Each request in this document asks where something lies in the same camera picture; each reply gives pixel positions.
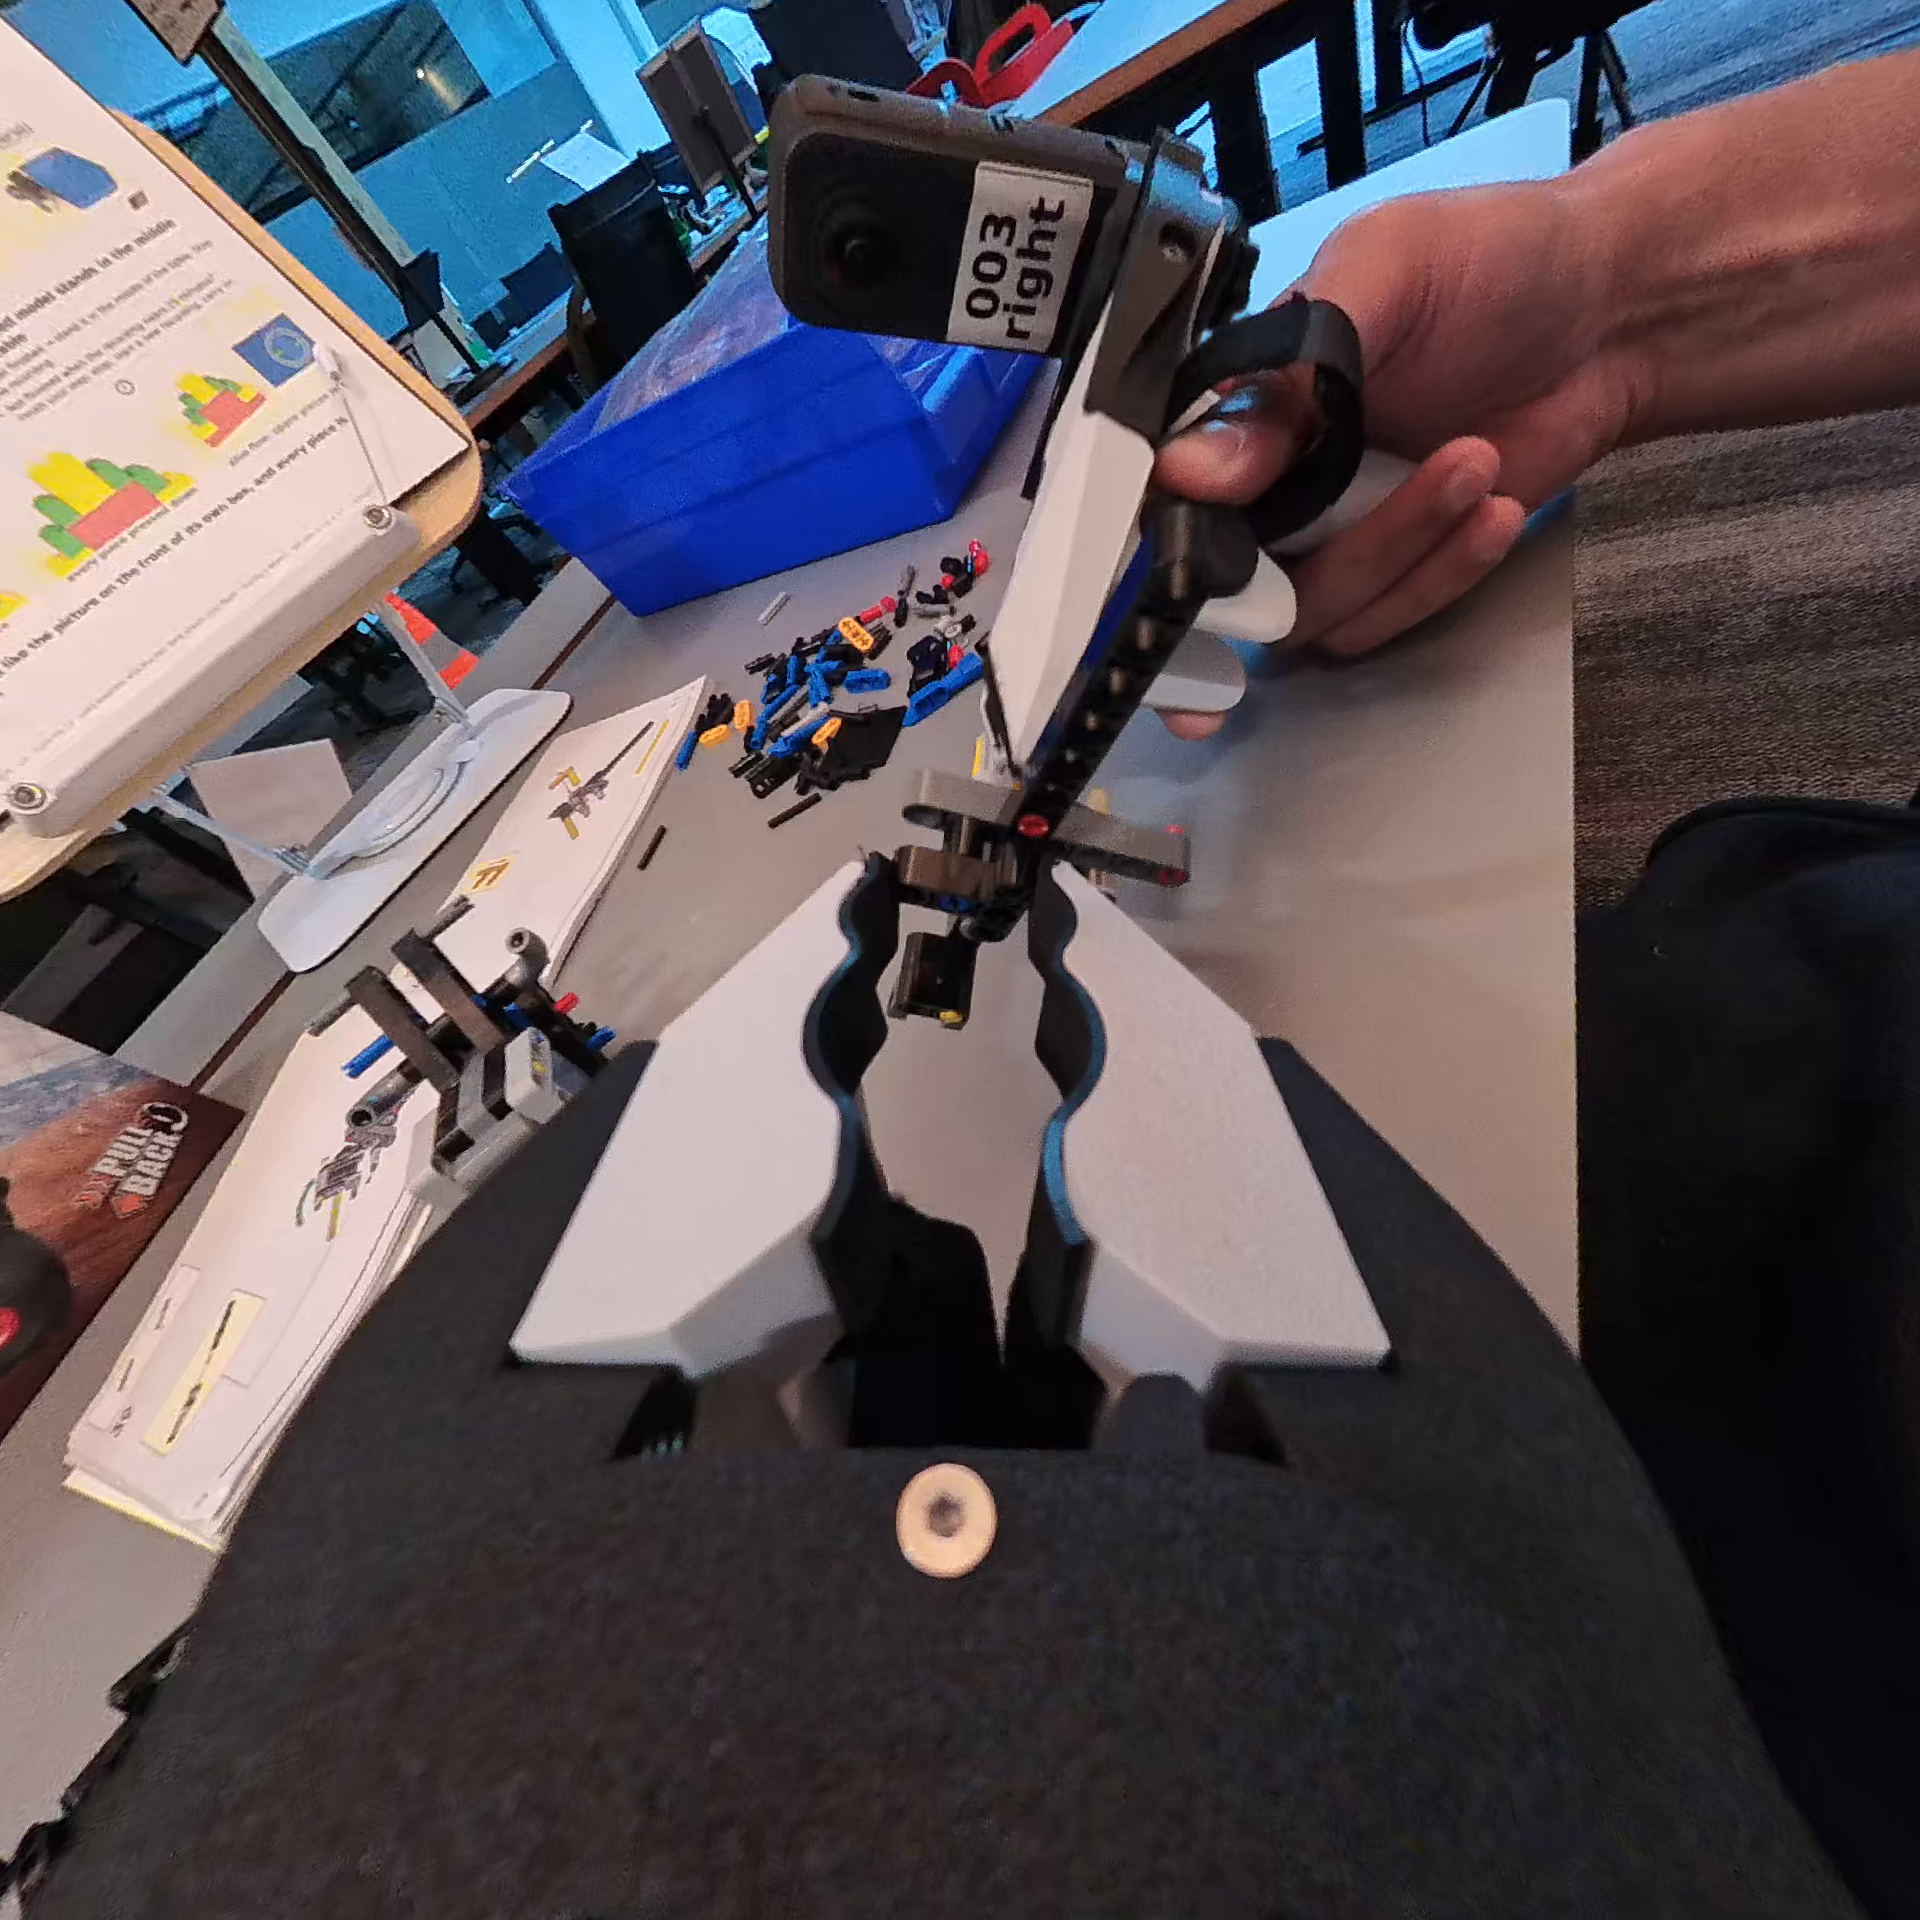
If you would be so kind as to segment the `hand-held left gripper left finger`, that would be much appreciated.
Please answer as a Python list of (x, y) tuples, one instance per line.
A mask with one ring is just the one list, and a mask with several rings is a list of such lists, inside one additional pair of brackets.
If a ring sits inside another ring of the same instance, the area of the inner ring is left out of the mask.
[(512, 1333), (518, 1361), (741, 1381), (801, 1445), (851, 1441), (838, 1344), (893, 1272), (859, 1089), (896, 944), (891, 859), (851, 862), (662, 1031)]

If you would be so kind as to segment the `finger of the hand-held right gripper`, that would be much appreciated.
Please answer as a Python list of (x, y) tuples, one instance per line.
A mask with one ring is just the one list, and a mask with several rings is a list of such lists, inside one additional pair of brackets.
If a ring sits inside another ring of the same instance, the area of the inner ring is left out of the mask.
[(1003, 746), (977, 743), (977, 774), (1008, 779), (1040, 739), (1139, 550), (1155, 451), (1134, 427), (1088, 410), (1104, 327), (1062, 392), (1041, 449), (1040, 488), (991, 625), (991, 682)]

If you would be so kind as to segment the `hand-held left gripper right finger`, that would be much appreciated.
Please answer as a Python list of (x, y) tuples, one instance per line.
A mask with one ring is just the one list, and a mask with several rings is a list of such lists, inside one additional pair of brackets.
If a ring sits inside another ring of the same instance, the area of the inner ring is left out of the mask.
[(1047, 1120), (1017, 1289), (1037, 1342), (1207, 1394), (1373, 1369), (1388, 1331), (1262, 1042), (1077, 870), (1027, 914)]

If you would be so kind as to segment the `long black lego beam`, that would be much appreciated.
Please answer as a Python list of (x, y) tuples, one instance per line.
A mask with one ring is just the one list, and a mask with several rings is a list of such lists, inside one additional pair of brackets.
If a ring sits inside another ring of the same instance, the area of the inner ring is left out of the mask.
[(1013, 857), (1013, 878), (958, 926), (971, 942), (1005, 941), (1047, 864), (1064, 857), (1070, 809), (1185, 639), (1204, 592), (1225, 581), (1221, 561), (1245, 557), (1241, 536), (1221, 533), (1228, 520), (1223, 511), (1169, 496), (1149, 503), (1136, 561), (1095, 625), (1040, 743), (1021, 759), (1013, 822), (995, 832), (998, 851)]

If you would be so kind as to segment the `small black lego assembly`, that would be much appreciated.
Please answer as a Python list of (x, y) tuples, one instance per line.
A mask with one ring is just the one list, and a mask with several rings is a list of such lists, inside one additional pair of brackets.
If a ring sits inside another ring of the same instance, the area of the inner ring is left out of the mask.
[(891, 1017), (963, 1030), (971, 1015), (976, 954), (1003, 942), (1040, 880), (1068, 862), (1095, 880), (1179, 887), (1191, 875), (1184, 829), (1147, 829), (1081, 802), (1030, 800), (1011, 784), (925, 770), (903, 818), (939, 834), (903, 846), (896, 889), (905, 905), (947, 918), (947, 930), (915, 930), (901, 955)]

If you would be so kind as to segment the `person's right forearm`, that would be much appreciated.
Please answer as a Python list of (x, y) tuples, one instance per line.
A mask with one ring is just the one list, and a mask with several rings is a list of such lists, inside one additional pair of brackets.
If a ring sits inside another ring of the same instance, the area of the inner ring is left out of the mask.
[(1915, 406), (1915, 51), (1643, 127), (1560, 195), (1599, 449)]

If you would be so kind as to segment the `pile of small lego pieces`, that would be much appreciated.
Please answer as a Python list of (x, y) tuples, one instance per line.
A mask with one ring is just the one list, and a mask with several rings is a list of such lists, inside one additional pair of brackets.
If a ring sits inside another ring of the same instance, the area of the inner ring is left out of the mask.
[(920, 581), (897, 585), (863, 610), (748, 662), (758, 682), (750, 699), (712, 694), (673, 752), (684, 774), (702, 752), (724, 752), (727, 776), (751, 800), (775, 802), (771, 829), (871, 779), (903, 733), (958, 705), (988, 680), (988, 631), (969, 598), (991, 573), (991, 552), (971, 541)]

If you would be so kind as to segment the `grey lego vehicle model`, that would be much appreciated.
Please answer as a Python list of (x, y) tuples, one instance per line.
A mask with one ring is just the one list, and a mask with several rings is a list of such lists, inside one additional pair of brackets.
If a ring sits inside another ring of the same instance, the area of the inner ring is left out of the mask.
[(350, 1013), (375, 1022), (376, 1040), (345, 1066), (352, 1081), (392, 1056), (391, 1071), (352, 1097), (350, 1146), (372, 1149), (395, 1134), (408, 1097), (417, 1089), (431, 1090), (431, 1126), (408, 1150), (407, 1186), (421, 1203), (444, 1210), (461, 1203), (556, 1118), (606, 1069), (614, 1038), (609, 1027), (579, 1017), (576, 994), (556, 1000), (547, 991), (548, 954), (531, 928), (508, 934), (510, 965), (487, 987), (475, 987), (441, 946), (470, 910), (473, 901), (456, 896), (392, 946), (397, 970), (438, 1007), (435, 1017), (423, 1017), (391, 974), (364, 967), (305, 1030), (317, 1038)]

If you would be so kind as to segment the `open lego instruction booklet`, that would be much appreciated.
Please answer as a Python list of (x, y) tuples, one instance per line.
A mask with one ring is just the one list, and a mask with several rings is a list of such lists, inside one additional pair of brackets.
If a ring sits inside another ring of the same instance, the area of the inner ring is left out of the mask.
[(709, 691), (707, 680), (687, 682), (541, 749), (453, 893), (470, 909), (438, 937), (473, 986), (505, 970), (517, 928), (544, 944), (544, 986), (557, 981), (567, 949), (673, 774)]

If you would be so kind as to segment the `stack of lego instruction booklets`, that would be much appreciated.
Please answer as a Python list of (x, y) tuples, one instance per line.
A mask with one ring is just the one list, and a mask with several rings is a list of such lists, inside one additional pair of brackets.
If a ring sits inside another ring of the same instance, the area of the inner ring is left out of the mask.
[(438, 1099), (350, 1127), (376, 1035), (299, 1038), (108, 1381), (63, 1445), (63, 1489), (216, 1552), (335, 1352), (460, 1199), (411, 1190)]

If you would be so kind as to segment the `computer monitor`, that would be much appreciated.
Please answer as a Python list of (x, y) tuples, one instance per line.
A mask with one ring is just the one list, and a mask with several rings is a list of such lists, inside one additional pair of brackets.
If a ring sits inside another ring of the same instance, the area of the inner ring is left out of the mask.
[(761, 122), (743, 105), (716, 42), (685, 25), (639, 69), (639, 88), (667, 131), (694, 191), (709, 193), (756, 153)]

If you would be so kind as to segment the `black office chair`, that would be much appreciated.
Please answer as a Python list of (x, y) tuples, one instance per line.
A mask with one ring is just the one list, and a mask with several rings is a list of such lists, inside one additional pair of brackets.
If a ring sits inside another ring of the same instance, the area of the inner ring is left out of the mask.
[(646, 158), (547, 210), (573, 275), (567, 352), (583, 395), (598, 394), (702, 291)]

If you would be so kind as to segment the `blue plastic bin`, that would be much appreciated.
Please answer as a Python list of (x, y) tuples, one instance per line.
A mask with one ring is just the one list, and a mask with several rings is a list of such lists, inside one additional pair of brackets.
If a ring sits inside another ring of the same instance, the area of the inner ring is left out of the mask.
[(791, 325), (631, 416), (597, 394), (505, 491), (651, 616), (947, 521), (1037, 370)]

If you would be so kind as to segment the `dark trousers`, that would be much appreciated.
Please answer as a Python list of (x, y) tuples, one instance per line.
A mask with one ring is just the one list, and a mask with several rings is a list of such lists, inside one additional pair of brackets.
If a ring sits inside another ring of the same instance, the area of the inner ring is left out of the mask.
[(1791, 1800), (1915, 1915), (1915, 802), (1689, 814), (1575, 986), (1584, 1361)]

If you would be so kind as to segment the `printed cardboard box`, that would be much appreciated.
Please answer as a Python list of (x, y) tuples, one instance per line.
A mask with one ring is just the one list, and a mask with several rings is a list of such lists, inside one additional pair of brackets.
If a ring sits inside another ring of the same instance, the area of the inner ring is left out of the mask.
[(1, 1015), (1, 1433), (243, 1114)]

